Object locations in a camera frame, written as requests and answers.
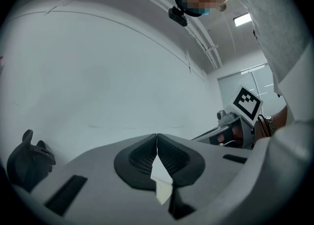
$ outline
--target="black slot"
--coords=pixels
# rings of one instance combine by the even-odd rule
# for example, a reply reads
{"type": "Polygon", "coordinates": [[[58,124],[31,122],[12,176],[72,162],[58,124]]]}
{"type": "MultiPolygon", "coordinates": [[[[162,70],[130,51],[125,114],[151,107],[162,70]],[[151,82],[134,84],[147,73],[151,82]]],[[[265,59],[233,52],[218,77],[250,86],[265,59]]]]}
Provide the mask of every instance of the black slot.
{"type": "Polygon", "coordinates": [[[72,201],[80,192],[86,183],[87,178],[83,176],[72,176],[55,194],[47,201],[45,206],[56,213],[63,216],[65,211],[70,207],[72,201]]]}
{"type": "Polygon", "coordinates": [[[178,189],[174,186],[170,197],[170,204],[168,212],[173,216],[174,219],[178,220],[193,213],[195,209],[184,203],[181,199],[178,189]]]}
{"type": "Polygon", "coordinates": [[[231,161],[238,162],[238,163],[241,163],[241,164],[244,164],[246,162],[246,160],[247,160],[247,158],[236,156],[236,155],[232,155],[232,154],[226,154],[226,155],[223,156],[223,158],[226,159],[226,160],[231,160],[231,161]]]}

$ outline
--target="wristwatch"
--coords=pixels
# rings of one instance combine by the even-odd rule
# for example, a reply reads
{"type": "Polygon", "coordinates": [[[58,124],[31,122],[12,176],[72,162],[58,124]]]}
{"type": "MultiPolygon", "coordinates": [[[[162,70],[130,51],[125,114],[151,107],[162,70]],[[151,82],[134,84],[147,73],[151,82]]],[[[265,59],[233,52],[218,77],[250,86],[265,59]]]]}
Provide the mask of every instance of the wristwatch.
{"type": "Polygon", "coordinates": [[[273,136],[274,132],[276,131],[276,127],[275,127],[275,124],[274,124],[274,120],[272,117],[266,117],[265,118],[268,122],[268,125],[269,125],[269,129],[270,129],[270,136],[273,136]]]}

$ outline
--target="ceiling light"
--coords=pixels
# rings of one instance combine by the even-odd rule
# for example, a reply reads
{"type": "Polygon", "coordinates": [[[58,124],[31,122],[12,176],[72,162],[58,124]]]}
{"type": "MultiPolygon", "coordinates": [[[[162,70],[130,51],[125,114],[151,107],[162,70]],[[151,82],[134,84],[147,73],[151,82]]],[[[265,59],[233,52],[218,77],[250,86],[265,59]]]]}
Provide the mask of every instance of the ceiling light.
{"type": "Polygon", "coordinates": [[[250,21],[252,21],[252,19],[251,19],[251,15],[249,13],[245,13],[239,17],[234,18],[234,22],[235,22],[236,26],[245,24],[245,23],[250,22],[250,21]]]}
{"type": "Polygon", "coordinates": [[[257,66],[262,66],[262,65],[264,65],[263,67],[265,67],[265,64],[261,63],[261,64],[258,64],[258,65],[252,66],[252,67],[250,67],[250,68],[242,69],[240,72],[246,71],[246,70],[249,70],[249,69],[252,69],[252,68],[255,68],[255,67],[257,67],[257,66]]]}
{"type": "Polygon", "coordinates": [[[262,69],[262,68],[264,68],[264,67],[265,67],[265,65],[257,66],[257,67],[254,67],[254,68],[249,68],[249,69],[247,69],[247,70],[245,70],[245,71],[242,71],[242,72],[241,72],[241,75],[247,74],[247,73],[250,73],[250,72],[253,72],[253,71],[256,71],[256,70],[258,70],[258,69],[262,69]]]}

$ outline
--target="window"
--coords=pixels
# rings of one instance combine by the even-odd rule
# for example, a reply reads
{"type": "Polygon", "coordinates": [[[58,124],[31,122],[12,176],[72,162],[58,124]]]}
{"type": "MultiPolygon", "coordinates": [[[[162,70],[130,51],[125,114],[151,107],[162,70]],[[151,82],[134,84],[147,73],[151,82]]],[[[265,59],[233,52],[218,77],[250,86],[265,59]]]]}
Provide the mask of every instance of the window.
{"type": "Polygon", "coordinates": [[[285,99],[274,93],[273,74],[268,64],[242,70],[218,79],[223,107],[233,97],[240,85],[249,89],[262,101],[262,114],[270,116],[278,113],[286,105],[285,99]]]}

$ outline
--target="cable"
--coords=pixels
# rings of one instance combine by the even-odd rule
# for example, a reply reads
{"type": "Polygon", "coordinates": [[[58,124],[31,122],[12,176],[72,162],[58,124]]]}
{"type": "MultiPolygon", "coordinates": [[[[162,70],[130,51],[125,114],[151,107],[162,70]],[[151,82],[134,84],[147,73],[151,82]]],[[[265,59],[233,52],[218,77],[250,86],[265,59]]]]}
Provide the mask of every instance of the cable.
{"type": "Polygon", "coordinates": [[[236,140],[231,140],[231,141],[228,141],[227,143],[225,143],[224,145],[222,145],[222,147],[226,146],[227,144],[230,144],[232,142],[236,142],[236,140]]]}
{"type": "Polygon", "coordinates": [[[268,124],[268,121],[264,118],[264,116],[262,114],[259,114],[259,116],[262,116],[262,118],[264,119],[264,122],[265,122],[265,124],[267,126],[267,130],[268,130],[269,136],[271,136],[270,126],[268,124]]]}
{"type": "Polygon", "coordinates": [[[264,128],[264,126],[263,126],[263,123],[262,123],[262,121],[261,121],[261,119],[260,119],[259,116],[258,116],[258,121],[259,121],[260,127],[261,127],[262,130],[263,130],[264,136],[265,136],[265,137],[268,137],[267,134],[266,134],[265,128],[264,128]]]}

